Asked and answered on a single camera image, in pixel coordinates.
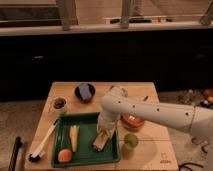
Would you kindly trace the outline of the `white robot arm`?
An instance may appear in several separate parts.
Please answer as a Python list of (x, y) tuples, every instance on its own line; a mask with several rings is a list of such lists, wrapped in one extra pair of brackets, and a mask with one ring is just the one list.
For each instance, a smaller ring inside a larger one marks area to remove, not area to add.
[(213, 138), (213, 110), (190, 105), (154, 103), (127, 97), (123, 87), (113, 86), (101, 98), (98, 125), (110, 130), (123, 114), (167, 126), (210, 141)]

